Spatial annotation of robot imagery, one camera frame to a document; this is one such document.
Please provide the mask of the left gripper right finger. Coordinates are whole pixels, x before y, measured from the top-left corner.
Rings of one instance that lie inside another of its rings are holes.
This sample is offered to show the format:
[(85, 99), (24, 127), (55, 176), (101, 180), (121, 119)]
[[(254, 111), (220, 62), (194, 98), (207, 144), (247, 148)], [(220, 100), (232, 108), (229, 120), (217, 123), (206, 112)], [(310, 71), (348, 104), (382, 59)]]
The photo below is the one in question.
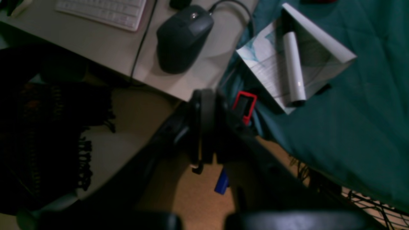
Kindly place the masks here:
[(308, 189), (253, 136), (219, 92), (210, 90), (208, 147), (228, 179), (235, 212), (226, 224), (370, 224), (355, 208)]

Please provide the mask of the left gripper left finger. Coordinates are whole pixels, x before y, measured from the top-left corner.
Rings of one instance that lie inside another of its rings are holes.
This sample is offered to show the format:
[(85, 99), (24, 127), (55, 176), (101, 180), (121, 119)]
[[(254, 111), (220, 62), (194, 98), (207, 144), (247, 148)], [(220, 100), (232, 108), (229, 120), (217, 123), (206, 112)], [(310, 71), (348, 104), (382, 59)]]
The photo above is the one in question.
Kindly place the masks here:
[(106, 184), (70, 208), (78, 221), (179, 221), (172, 213), (178, 181), (198, 163), (200, 119), (208, 90), (195, 90), (151, 140)]

